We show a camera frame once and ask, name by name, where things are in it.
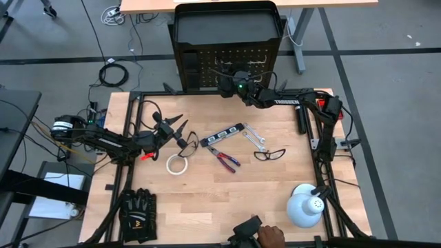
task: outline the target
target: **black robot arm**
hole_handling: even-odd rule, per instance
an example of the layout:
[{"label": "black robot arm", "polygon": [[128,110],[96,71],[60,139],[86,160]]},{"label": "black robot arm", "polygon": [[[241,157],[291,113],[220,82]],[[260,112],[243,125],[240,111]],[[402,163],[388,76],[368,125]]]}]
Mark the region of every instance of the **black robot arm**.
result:
[{"label": "black robot arm", "polygon": [[171,139],[175,139],[180,148],[185,148],[187,143],[181,138],[182,131],[187,124],[185,121],[175,132],[171,125],[182,115],[174,118],[162,119],[158,112],[153,114],[156,125],[152,131],[141,131],[128,138],[99,127],[94,123],[87,123],[80,116],[64,115],[55,118],[50,131],[54,140],[62,143],[82,143],[90,147],[107,152],[113,163],[120,165],[133,165],[134,159],[141,152],[152,157],[155,161],[162,148]]},{"label": "black robot arm", "polygon": [[[323,162],[330,162],[334,159],[337,144],[334,134],[334,127],[338,121],[338,115],[342,108],[342,101],[324,91],[312,88],[299,90],[267,89],[254,81],[256,77],[248,72],[236,72],[233,76],[225,75],[220,77],[218,89],[222,97],[231,97],[237,94],[246,106],[257,108],[268,108],[274,105],[304,105],[312,114],[323,123],[322,138],[316,148],[316,158]],[[320,109],[316,99],[322,99],[325,104]]]}]

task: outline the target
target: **white paper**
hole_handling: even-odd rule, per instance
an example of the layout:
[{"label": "white paper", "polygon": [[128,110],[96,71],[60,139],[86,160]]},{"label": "white paper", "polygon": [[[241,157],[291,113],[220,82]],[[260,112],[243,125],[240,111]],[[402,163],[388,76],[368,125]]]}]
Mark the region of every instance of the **white paper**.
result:
[{"label": "white paper", "polygon": [[[60,185],[68,186],[68,175],[61,175],[63,174],[48,172],[45,175],[45,178],[47,178],[45,180],[51,183],[58,183]],[[84,184],[84,179],[85,176],[70,174],[69,185],[71,188],[81,189]],[[29,216],[69,220],[71,218],[70,212],[73,209],[74,205],[71,203],[37,196],[34,204],[32,205],[32,209],[30,210]]]}]

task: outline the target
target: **white tape roll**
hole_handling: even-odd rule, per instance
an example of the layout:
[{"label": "white tape roll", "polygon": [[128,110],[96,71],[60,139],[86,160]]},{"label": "white tape roll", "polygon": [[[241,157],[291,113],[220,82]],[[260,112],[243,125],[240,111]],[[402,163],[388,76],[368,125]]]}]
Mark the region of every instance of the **white tape roll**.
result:
[{"label": "white tape roll", "polygon": [[175,158],[183,158],[183,157],[179,156],[178,154],[173,154],[173,155],[171,155],[171,156],[167,159],[167,162],[166,162],[166,164],[165,164],[165,167],[167,168],[168,173],[170,173],[171,175],[179,176],[179,175],[183,174],[183,173],[187,170],[187,168],[188,168],[188,160],[187,160],[187,158],[183,158],[183,160],[185,161],[184,169],[182,169],[180,172],[172,172],[172,170],[170,169],[170,163],[172,163],[172,161],[173,161]]}]

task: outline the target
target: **desk leg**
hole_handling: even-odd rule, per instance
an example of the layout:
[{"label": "desk leg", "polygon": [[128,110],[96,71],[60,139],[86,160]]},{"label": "desk leg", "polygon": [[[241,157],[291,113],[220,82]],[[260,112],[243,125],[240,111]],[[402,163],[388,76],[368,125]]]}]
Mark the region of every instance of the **desk leg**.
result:
[{"label": "desk leg", "polygon": [[306,70],[305,62],[303,61],[302,39],[309,20],[311,20],[312,13],[314,13],[314,8],[304,8],[298,19],[297,27],[292,16],[288,19],[289,33],[292,34],[291,37],[296,44],[291,41],[289,42],[293,45],[294,54],[296,55],[296,69],[300,75]]}]

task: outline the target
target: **red-handled pliers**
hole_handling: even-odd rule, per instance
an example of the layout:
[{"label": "red-handled pliers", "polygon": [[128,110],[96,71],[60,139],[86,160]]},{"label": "red-handled pliers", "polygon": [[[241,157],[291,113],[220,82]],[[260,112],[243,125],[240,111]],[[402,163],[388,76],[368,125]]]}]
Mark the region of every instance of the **red-handled pliers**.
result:
[{"label": "red-handled pliers", "polygon": [[212,146],[208,146],[207,148],[208,148],[209,151],[212,152],[213,155],[215,155],[218,158],[220,163],[223,166],[225,166],[225,168],[227,168],[232,173],[236,173],[236,170],[233,169],[231,166],[229,166],[222,158],[228,159],[229,161],[233,162],[237,166],[240,166],[239,161],[237,161],[236,159],[234,159],[234,158],[232,158],[232,157],[230,157],[230,156],[228,156],[228,155],[226,155],[226,154],[224,154],[222,152],[219,152],[218,150],[214,149]]}]

